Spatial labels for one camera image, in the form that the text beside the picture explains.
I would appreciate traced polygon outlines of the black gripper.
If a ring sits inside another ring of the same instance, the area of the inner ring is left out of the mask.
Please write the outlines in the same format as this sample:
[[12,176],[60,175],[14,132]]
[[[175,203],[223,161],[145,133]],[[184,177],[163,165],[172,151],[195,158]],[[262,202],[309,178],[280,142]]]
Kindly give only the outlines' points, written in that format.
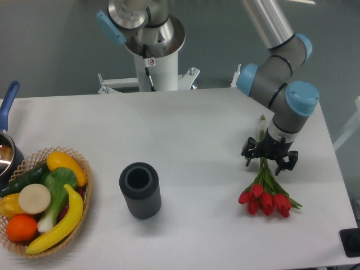
[[260,141],[256,141],[253,137],[249,137],[242,147],[241,155],[246,160],[246,167],[253,159],[267,158],[276,161],[276,176],[283,170],[293,170],[299,153],[298,151],[289,151],[292,142],[286,142],[285,136],[281,136],[278,141],[268,133],[268,130],[261,130],[259,139]]

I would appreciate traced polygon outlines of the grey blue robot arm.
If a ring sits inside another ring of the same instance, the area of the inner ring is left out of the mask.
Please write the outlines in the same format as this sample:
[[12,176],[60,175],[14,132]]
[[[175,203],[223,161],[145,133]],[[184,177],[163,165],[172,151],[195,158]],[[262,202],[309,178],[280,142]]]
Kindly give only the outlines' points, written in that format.
[[[298,152],[291,145],[313,113],[319,99],[310,83],[289,83],[293,72],[312,53],[310,40],[296,34],[276,1],[243,1],[270,56],[261,65],[248,64],[236,78],[236,87],[274,115],[265,137],[249,138],[242,148],[247,161],[267,158],[278,171],[292,170]],[[142,92],[180,88],[178,51],[185,42],[182,23],[169,13],[168,1],[110,1],[96,20],[115,44],[133,54]]]

